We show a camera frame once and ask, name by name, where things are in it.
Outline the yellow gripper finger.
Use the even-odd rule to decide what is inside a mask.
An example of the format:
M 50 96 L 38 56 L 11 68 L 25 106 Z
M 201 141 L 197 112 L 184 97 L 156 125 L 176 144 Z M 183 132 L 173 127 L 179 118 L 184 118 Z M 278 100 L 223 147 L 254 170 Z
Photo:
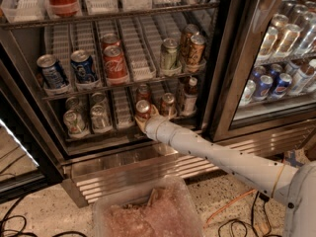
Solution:
M 159 114 L 158 109 L 153 104 L 151 104 L 151 116 L 152 117 L 161 117 L 161 115 Z
M 144 119 L 144 118 L 135 117 L 135 121 L 136 121 L 138 127 L 140 128 L 140 130 L 141 130 L 142 132 L 144 132 L 144 131 L 145 131 L 145 126 L 146 126 L 147 120 Z

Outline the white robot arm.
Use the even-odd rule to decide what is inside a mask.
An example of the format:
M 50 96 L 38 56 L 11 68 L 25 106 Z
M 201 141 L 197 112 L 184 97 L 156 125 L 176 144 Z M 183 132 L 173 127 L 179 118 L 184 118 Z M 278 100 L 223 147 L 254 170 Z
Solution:
M 154 112 L 136 117 L 154 141 L 203 158 L 249 187 L 286 206 L 282 237 L 316 237 L 316 162 L 299 168 L 212 143 Z

